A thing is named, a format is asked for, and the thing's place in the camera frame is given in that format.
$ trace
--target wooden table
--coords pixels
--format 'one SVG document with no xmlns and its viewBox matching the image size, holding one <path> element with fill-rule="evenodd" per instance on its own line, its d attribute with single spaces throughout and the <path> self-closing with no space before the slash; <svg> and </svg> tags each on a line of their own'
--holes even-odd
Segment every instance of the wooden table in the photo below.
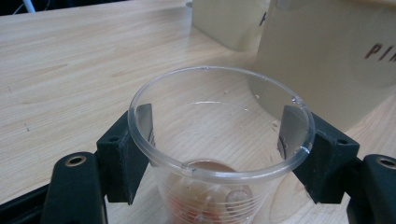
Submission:
<svg viewBox="0 0 396 224">
<path fill-rule="evenodd" d="M 0 203 L 49 183 L 61 157 L 94 152 L 153 77 L 200 64 L 251 68 L 256 52 L 226 49 L 192 28 L 186 3 L 128 1 L 0 18 Z M 361 158 L 396 157 L 395 114 L 393 94 L 347 132 L 361 143 Z M 292 202 L 284 202 L 289 192 Z M 255 223 L 268 210 L 273 222 L 347 223 L 347 202 L 314 205 L 288 175 Z M 107 211 L 109 223 L 166 223 L 150 168 L 134 204 Z"/>
</svg>

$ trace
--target clear plastic cup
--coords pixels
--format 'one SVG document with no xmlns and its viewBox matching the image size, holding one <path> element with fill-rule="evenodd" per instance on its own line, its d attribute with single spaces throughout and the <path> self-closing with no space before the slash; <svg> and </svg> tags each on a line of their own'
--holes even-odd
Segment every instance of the clear plastic cup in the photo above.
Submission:
<svg viewBox="0 0 396 224">
<path fill-rule="evenodd" d="M 279 137 L 285 105 L 300 114 L 290 139 Z M 159 76 L 137 92 L 128 119 L 177 224 L 251 223 L 314 140 L 303 100 L 269 77 L 237 68 L 190 67 Z"/>
</svg>

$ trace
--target wood grain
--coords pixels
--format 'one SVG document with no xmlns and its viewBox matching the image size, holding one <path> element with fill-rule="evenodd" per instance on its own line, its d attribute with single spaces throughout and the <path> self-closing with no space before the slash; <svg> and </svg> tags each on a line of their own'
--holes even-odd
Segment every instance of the wood grain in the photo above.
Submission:
<svg viewBox="0 0 396 224">
<path fill-rule="evenodd" d="M 187 1 L 127 1 L 0 18 L 0 203 L 50 181 L 53 164 L 95 142 L 153 77 L 200 64 L 250 68 L 256 51 L 224 48 L 191 27 Z M 360 157 L 396 157 L 396 94 L 347 132 Z M 347 223 L 314 205 L 293 175 L 259 212 L 274 223 Z M 166 223 L 148 168 L 134 204 L 108 204 L 110 223 Z"/>
</svg>

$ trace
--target cup rim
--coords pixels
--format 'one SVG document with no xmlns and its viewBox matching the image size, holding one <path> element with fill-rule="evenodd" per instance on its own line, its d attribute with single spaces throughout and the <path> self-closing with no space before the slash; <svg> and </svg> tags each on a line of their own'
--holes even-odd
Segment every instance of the cup rim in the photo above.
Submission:
<svg viewBox="0 0 396 224">
<path fill-rule="evenodd" d="M 297 102 L 297 104 L 300 105 L 300 109 L 304 112 L 308 123 L 308 130 L 304 140 L 304 145 L 300 146 L 300 149 L 298 149 L 293 156 L 283 160 L 278 164 L 259 170 L 245 171 L 245 172 L 218 172 L 218 171 L 206 170 L 203 168 L 197 168 L 188 165 L 187 162 L 175 160 L 167 156 L 166 154 L 162 153 L 159 149 L 154 147 L 143 136 L 143 134 L 139 131 L 139 128 L 136 125 L 136 118 L 134 116 L 135 114 L 134 111 L 138 106 L 137 103 L 139 101 L 139 98 L 148 87 L 150 87 L 152 84 L 156 83 L 157 81 L 172 76 L 174 74 L 178 74 L 180 72 L 186 72 L 197 69 L 205 69 L 205 70 L 222 69 L 222 70 L 229 70 L 229 71 L 243 73 L 245 75 L 257 77 L 265 81 L 270 81 L 272 84 L 277 85 L 279 88 L 283 89 L 294 98 L 298 98 L 299 101 Z M 261 183 L 263 181 L 277 178 L 295 169 L 307 158 L 312 148 L 315 139 L 315 123 L 310 110 L 305 105 L 305 102 L 300 99 L 301 98 L 294 91 L 292 91 L 282 83 L 270 77 L 246 69 L 225 67 L 225 66 L 205 66 L 205 65 L 185 67 L 155 77 L 154 79 L 146 83 L 138 90 L 128 109 L 128 127 L 130 134 L 134 139 L 134 142 L 139 147 L 139 149 L 149 158 L 151 166 L 153 165 L 161 166 L 163 168 L 169 169 L 172 173 L 193 177 L 194 179 L 198 179 L 210 183 L 230 184 L 230 185 Z"/>
</svg>

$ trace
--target screw hole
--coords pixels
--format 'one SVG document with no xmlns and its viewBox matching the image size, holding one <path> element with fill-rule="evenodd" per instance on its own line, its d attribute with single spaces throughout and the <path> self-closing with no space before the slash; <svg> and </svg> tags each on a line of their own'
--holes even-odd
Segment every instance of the screw hole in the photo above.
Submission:
<svg viewBox="0 0 396 224">
<path fill-rule="evenodd" d="M 346 145 L 346 144 L 347 144 L 347 140 L 338 139 L 338 140 L 337 140 L 337 143 L 340 144 L 340 145 Z"/>
<path fill-rule="evenodd" d="M 119 141 L 118 137 L 111 137 L 110 139 L 108 139 L 109 142 L 117 142 Z"/>
<path fill-rule="evenodd" d="M 70 158 L 69 160 L 66 161 L 65 165 L 72 167 L 72 166 L 78 166 L 84 163 L 84 161 L 87 160 L 85 156 L 74 156 Z"/>
<path fill-rule="evenodd" d="M 389 169 L 396 170 L 396 162 L 395 161 L 391 161 L 391 160 L 386 159 L 386 158 L 378 158 L 378 159 L 376 159 L 376 161 L 379 164 L 381 164 L 381 165 L 383 165 L 383 166 L 385 166 L 385 167 L 387 167 Z"/>
</svg>

